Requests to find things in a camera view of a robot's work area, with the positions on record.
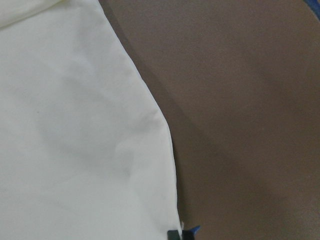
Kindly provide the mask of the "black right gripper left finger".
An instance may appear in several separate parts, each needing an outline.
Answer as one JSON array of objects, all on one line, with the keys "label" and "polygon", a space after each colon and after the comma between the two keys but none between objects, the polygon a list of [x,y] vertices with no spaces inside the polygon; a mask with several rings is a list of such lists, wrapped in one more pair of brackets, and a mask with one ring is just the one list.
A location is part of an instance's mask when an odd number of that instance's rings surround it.
[{"label": "black right gripper left finger", "polygon": [[168,240],[181,240],[179,231],[178,230],[168,230],[167,231],[167,239]]}]

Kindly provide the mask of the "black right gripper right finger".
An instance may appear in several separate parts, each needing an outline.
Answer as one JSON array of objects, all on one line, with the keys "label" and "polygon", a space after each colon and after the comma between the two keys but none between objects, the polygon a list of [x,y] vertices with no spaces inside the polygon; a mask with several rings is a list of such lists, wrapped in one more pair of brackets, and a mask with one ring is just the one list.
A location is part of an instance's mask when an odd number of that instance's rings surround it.
[{"label": "black right gripper right finger", "polygon": [[195,240],[195,235],[191,230],[183,230],[182,240]]}]

